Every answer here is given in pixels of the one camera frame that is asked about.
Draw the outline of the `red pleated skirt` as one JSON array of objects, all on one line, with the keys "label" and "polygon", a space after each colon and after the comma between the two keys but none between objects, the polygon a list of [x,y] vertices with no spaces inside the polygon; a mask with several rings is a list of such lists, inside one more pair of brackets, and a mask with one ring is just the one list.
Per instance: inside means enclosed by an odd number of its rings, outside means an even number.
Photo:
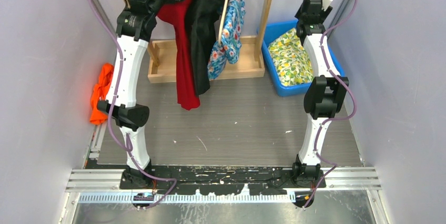
[{"label": "red pleated skirt", "polygon": [[172,24],[175,30],[177,46],[176,54],[176,84],[177,102],[185,110],[200,106],[200,99],[196,95],[193,70],[190,56],[190,41],[186,29],[186,14],[192,0],[184,0],[175,4],[166,4],[159,11],[157,17]]}]

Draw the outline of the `lemon print skirt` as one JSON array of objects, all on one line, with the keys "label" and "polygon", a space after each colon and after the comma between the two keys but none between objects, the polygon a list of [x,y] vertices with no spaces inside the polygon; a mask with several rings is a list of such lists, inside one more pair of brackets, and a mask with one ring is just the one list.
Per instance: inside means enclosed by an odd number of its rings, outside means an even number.
[{"label": "lemon print skirt", "polygon": [[279,81],[283,86],[295,86],[313,80],[313,71],[308,53],[292,28],[268,45]]}]

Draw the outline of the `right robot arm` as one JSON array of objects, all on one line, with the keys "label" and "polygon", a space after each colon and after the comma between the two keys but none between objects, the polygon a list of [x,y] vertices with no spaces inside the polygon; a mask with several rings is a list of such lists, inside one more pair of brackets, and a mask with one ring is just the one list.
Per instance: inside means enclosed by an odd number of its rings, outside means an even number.
[{"label": "right robot arm", "polygon": [[348,78],[336,69],[327,45],[325,21],[329,0],[303,0],[295,17],[296,33],[307,52],[313,80],[304,96],[308,116],[303,145],[292,165],[291,181],[300,188],[318,183],[323,175],[319,158],[331,119],[342,108]]}]

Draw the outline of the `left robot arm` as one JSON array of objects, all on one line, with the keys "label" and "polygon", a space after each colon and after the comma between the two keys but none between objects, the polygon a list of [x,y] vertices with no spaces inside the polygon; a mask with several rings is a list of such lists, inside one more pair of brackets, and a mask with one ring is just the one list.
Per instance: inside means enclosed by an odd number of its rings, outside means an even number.
[{"label": "left robot arm", "polygon": [[149,108],[136,101],[136,89],[142,59],[162,7],[185,0],[124,0],[112,38],[117,46],[115,69],[109,91],[97,104],[109,120],[114,120],[123,135],[116,142],[127,153],[121,189],[147,189],[155,180],[146,147],[145,125]]}]

